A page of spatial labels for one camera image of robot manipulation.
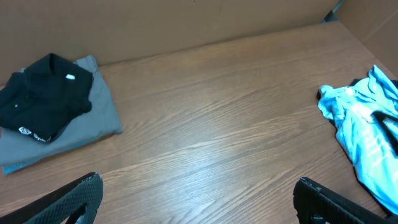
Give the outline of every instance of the folded clothing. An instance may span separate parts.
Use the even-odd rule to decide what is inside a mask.
[[[122,127],[111,93],[94,57],[87,56],[77,60],[75,64],[93,73],[94,80],[89,95],[91,111],[73,119],[50,144],[42,144],[3,128],[0,138],[0,166],[11,166],[16,170],[47,156],[88,144],[105,135],[121,133]]]
[[[398,117],[398,89],[377,67],[369,78],[352,86],[320,87],[318,107],[323,116],[334,121],[336,138],[353,163],[362,182],[392,213],[398,214],[398,155],[375,112]],[[398,125],[388,121],[388,129],[398,138]]]
[[[13,73],[0,90],[0,126],[49,142],[91,110],[93,74],[55,54]]]

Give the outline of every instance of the wood grain surface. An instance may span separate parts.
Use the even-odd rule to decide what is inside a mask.
[[[373,64],[331,22],[103,66],[123,134],[0,176],[0,215],[92,171],[95,223],[297,223],[301,176],[384,215],[316,98]]]

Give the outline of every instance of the clothing tag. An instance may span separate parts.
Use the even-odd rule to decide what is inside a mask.
[[[67,79],[70,79],[70,80],[74,80],[74,79],[75,79],[75,76],[74,76],[74,75],[71,75],[71,74],[68,74],[68,75],[66,76],[66,78],[67,78]]]

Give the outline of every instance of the white logo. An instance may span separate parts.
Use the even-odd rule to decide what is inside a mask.
[[[33,137],[35,137],[35,138],[36,138],[37,140],[39,140],[39,141],[46,142],[46,140],[44,140],[44,139],[38,137],[37,134],[33,134]]]
[[[32,134],[32,131],[29,131],[29,129],[24,128],[24,127],[20,127],[19,132],[22,134]]]

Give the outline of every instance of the cardboard wall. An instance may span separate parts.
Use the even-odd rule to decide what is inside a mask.
[[[99,64],[316,24],[338,0],[0,1],[0,84],[49,52]]]
[[[336,15],[397,77],[398,1],[344,0]]]

